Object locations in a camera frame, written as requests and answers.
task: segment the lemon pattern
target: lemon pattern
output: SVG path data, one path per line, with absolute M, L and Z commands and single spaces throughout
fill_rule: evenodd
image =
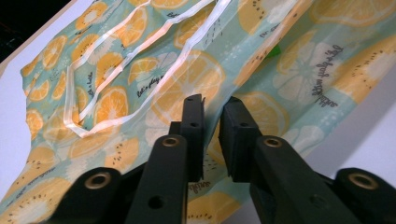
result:
M 305 156 L 396 64 L 390 0 L 94 0 L 76 16 L 21 70 L 31 153 L 1 223 L 45 220 L 92 168 L 145 162 L 197 93 L 205 176 L 189 184 L 188 223 L 220 223 L 248 198 L 219 146 L 230 96 Z

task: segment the white table surface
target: white table surface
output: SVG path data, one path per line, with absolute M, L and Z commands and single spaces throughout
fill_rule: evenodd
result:
M 91 1 L 72 4 L 57 20 L 6 65 L 0 77 L 0 199 L 21 172 L 30 149 L 25 123 L 26 104 L 20 70 Z M 333 177 L 344 167 L 372 172 L 396 187 L 396 66 L 306 161 L 324 175 Z M 226 223 L 259 223 L 248 203 Z

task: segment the printed plastic bag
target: printed plastic bag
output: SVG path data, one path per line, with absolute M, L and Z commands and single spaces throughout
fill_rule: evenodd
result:
M 374 0 L 94 1 L 21 70 L 32 150 L 0 222 L 48 218 L 92 168 L 142 164 L 195 93 L 207 148 L 188 221 L 221 222 L 248 198 L 217 139 L 229 97 L 263 134 L 308 154 L 395 64 L 395 10 Z M 276 44 L 281 54 L 264 60 Z

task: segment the plastic bag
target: plastic bag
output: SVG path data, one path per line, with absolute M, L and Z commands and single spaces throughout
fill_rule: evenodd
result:
M 142 164 L 181 119 L 182 100 L 201 93 L 205 179 L 189 184 L 188 221 L 221 222 L 248 198 L 248 185 L 227 177 L 217 139 L 228 98 L 244 101 L 263 134 L 308 154 L 395 64 L 395 9 L 395 1 L 93 2 L 21 71 L 32 150 L 0 220 L 43 220 L 86 171 Z M 276 44 L 281 54 L 264 60 Z

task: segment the crumpled plastic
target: crumpled plastic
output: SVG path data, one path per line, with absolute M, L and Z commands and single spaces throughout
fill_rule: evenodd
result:
M 45 220 L 86 171 L 144 163 L 183 99 L 201 93 L 204 179 L 188 186 L 188 223 L 220 223 L 249 197 L 217 138 L 229 97 L 307 155 L 396 64 L 395 10 L 390 0 L 94 1 L 21 70 L 32 147 L 0 222 Z

